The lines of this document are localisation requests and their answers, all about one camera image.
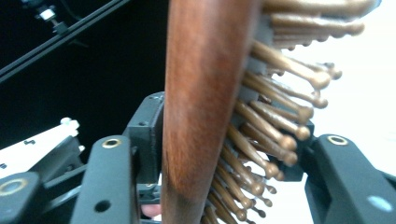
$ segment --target wood grain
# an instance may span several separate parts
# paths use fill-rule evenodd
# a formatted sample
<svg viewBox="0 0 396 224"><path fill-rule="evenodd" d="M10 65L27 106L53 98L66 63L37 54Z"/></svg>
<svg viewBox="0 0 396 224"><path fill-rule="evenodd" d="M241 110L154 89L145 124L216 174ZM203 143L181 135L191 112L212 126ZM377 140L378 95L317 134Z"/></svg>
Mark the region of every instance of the wood grain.
<svg viewBox="0 0 396 224"><path fill-rule="evenodd" d="M260 1L170 4L163 121L163 223L199 223Z"/></svg>

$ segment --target wooden dowel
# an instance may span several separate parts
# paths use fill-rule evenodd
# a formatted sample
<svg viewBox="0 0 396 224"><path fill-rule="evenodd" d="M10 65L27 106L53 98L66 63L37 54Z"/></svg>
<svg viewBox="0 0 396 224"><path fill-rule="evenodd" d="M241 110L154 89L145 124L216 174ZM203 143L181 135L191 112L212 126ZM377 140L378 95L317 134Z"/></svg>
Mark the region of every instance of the wooden dowel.
<svg viewBox="0 0 396 224"><path fill-rule="evenodd" d="M311 135L311 132L309 132L309 129L305 126L297 126L288 119L285 119L282 116L279 116L277 113L274 113L272 110L267 109L266 105L261 102L250 102L250 106L263 118L269 120L277 127L293 133L301 141L308 139Z"/></svg>
<svg viewBox="0 0 396 224"><path fill-rule="evenodd" d="M278 69L288 71L305 79L316 90L322 90L330 83L330 76L327 73L312 71L306 66L284 56L278 50L271 49L259 41L253 41L252 51L250 54L254 58L262 60L265 63L269 63Z"/></svg>
<svg viewBox="0 0 396 224"><path fill-rule="evenodd" d="M274 113L277 113L278 115L282 116L285 119L288 119L288 120L291 120L291 121L297 121L299 119L298 115L296 115L294 113L290 113L289 111L283 110L281 108L274 107L273 105L265 104L265 106L269 110L272 110Z"/></svg>
<svg viewBox="0 0 396 224"><path fill-rule="evenodd" d="M297 103L293 102L285 93L279 91L277 88L271 87L265 83L262 78L253 75L250 72L245 73L242 83L246 87L264 94L271 100L277 101L283 106L296 112L300 123L306 122L314 115L314 110L312 107L298 105Z"/></svg>
<svg viewBox="0 0 396 224"><path fill-rule="evenodd" d="M240 177L246 182L251 188L253 194L262 194L264 192L264 184L257 183L251 173L246 169L244 165L233 155L231 150L224 146L221 151L221 157L233 168L233 170L240 175Z"/></svg>
<svg viewBox="0 0 396 224"><path fill-rule="evenodd" d="M262 0L264 13L288 13L330 17L362 17L379 5L377 0Z"/></svg>
<svg viewBox="0 0 396 224"><path fill-rule="evenodd" d="M281 76L283 76L285 74L285 71L282 71L282 70L276 69L276 68L267 67L266 73L267 73L267 76L271 76L273 74L277 74L278 76L281 77Z"/></svg>
<svg viewBox="0 0 396 224"><path fill-rule="evenodd" d="M286 150L275 144L270 138L255 129L251 124L245 123L241 126L241 132L259 143L259 150L279 158L287 165L293 165L297 162L297 156L294 152Z"/></svg>
<svg viewBox="0 0 396 224"><path fill-rule="evenodd" d="M214 192L209 192L207 199L216 207L216 215L225 223L238 224L228 212L228 209L222 204L220 198Z"/></svg>
<svg viewBox="0 0 396 224"><path fill-rule="evenodd" d="M296 49L295 45L276 45L273 47L274 49L288 49L289 51L294 51Z"/></svg>
<svg viewBox="0 0 396 224"><path fill-rule="evenodd" d="M328 69L327 73L332 76L333 80L337 80L343 75L343 71L337 69L334 63L324 63L323 65Z"/></svg>
<svg viewBox="0 0 396 224"><path fill-rule="evenodd" d="M264 204L267 205L267 207L272 207L273 206L273 203L272 203L271 200L269 200L267 198L264 198L262 196L258 196L257 198L262 200L264 202Z"/></svg>
<svg viewBox="0 0 396 224"><path fill-rule="evenodd" d="M254 112L252 108L244 104L242 101L236 101L235 112L243 116L246 120L250 121L250 123L252 123L261 132L265 133L274 141L278 142L281 147L289 150L294 150L297 147L296 142L292 137L285 135L274 128L270 123L268 123L268 121L263 119L260 115Z"/></svg>
<svg viewBox="0 0 396 224"><path fill-rule="evenodd" d="M305 101L311 103L316 108L323 109L329 104L329 102L326 99L321 98L320 96L317 97L317 96L315 96L315 95L313 95L311 93L308 93L308 92L295 91L291 87L286 86L286 85L284 85L284 84L282 84L282 83L280 83L278 81L275 81L272 78L266 77L266 76L262 76L262 78L267 83L270 83L271 85L273 85L277 89L285 92L286 94L288 94L290 96L297 97L297 98L300 98L302 100L305 100Z"/></svg>
<svg viewBox="0 0 396 224"><path fill-rule="evenodd" d="M252 220L247 220L247 224L256 224L256 222L252 221Z"/></svg>
<svg viewBox="0 0 396 224"><path fill-rule="evenodd" d="M215 212L213 211L212 206L206 206L204 209L205 216L209 220L210 223L219 224L218 217L216 216Z"/></svg>
<svg viewBox="0 0 396 224"><path fill-rule="evenodd" d="M277 173L277 175L275 176L275 180L277 181L285 180L285 174L283 173L283 171L279 171L279 173Z"/></svg>
<svg viewBox="0 0 396 224"><path fill-rule="evenodd" d="M264 211L262 211L261 209L258 209L257 207L252 207L253 211L257 212L257 214L259 214L260 217L265 218L267 215L265 214Z"/></svg>
<svg viewBox="0 0 396 224"><path fill-rule="evenodd" d="M200 222L260 3L170 2L163 112L163 224Z"/></svg>
<svg viewBox="0 0 396 224"><path fill-rule="evenodd" d="M334 37L359 35L364 30L364 24L359 20L343 21L293 14L272 14L271 24L274 28L313 29Z"/></svg>
<svg viewBox="0 0 396 224"><path fill-rule="evenodd" d="M245 153L245 155L247 155L252 161L264 169L265 175L268 176L268 178L277 175L279 172L277 166L270 163L269 161L266 161L262 156L260 156L254 146L252 146L232 124L228 125L227 137L229 137L233 143Z"/></svg>
<svg viewBox="0 0 396 224"><path fill-rule="evenodd" d="M270 186L270 185L265 185L265 187L268 189L268 192L270 192L271 194L276 194L276 188L274 186Z"/></svg>
<svg viewBox="0 0 396 224"><path fill-rule="evenodd" d="M236 182L233 180L233 177L226 171L222 163L218 164L216 173L227 184L230 192L235 195L237 201L240 202L244 208L248 209L252 206L252 201L247 196L245 196L238 184L236 184Z"/></svg>
<svg viewBox="0 0 396 224"><path fill-rule="evenodd" d="M239 187L241 189L244 189L245 191L253 194L256 197L259 197L263 194L263 192L257 192L256 190L252 190L252 188L250 188L245 182L244 180L241 178L240 175L238 175L235 172L232 172L231 175L233 176L233 179L235 180L235 182L239 185Z"/></svg>
<svg viewBox="0 0 396 224"><path fill-rule="evenodd" d="M201 217L202 224L212 224L207 217Z"/></svg>
<svg viewBox="0 0 396 224"><path fill-rule="evenodd" d="M263 95L263 94L259 94L259 99L258 99L258 101L263 102L263 103L265 103L265 104L269 104L269 105L272 103L272 100L271 100L270 98L266 97L266 96Z"/></svg>
<svg viewBox="0 0 396 224"><path fill-rule="evenodd" d="M278 46L296 46L303 45L304 47L308 47L312 44L312 39L295 39L295 40L274 40L273 45L275 47Z"/></svg>
<svg viewBox="0 0 396 224"><path fill-rule="evenodd" d="M218 193L226 207L236 215L236 218L238 218L239 221L245 221L248 218L247 211L240 209L236 205L235 201L233 200L233 196L231 196L227 189L221 185L219 179L216 176L213 177L212 188Z"/></svg>
<svg viewBox="0 0 396 224"><path fill-rule="evenodd" d="M317 40L319 42L324 42L329 39L328 35L310 35L310 34L291 34L291 35L274 35L274 41L282 40Z"/></svg>

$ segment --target black metal bracket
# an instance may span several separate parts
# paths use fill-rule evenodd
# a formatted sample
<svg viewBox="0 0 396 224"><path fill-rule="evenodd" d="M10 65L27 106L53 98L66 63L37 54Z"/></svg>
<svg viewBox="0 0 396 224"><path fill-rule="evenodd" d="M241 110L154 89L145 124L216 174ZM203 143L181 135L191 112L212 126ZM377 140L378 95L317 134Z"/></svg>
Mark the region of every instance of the black metal bracket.
<svg viewBox="0 0 396 224"><path fill-rule="evenodd" d="M322 135L304 149L302 166L315 223L395 223L394 187L349 139Z"/></svg>

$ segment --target white plastic part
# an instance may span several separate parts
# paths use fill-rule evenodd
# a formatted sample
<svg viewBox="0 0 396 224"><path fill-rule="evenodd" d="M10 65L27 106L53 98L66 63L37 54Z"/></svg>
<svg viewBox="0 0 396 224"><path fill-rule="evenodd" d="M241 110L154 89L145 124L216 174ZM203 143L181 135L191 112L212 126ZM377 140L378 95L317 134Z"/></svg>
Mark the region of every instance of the white plastic part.
<svg viewBox="0 0 396 224"><path fill-rule="evenodd" d="M62 119L61 125L0 150L0 178L26 172L68 136L77 136L76 120Z"/></svg>
<svg viewBox="0 0 396 224"><path fill-rule="evenodd" d="M55 18L55 12L53 12L52 9L47 9L40 13L40 17L44 21L48 21Z"/></svg>

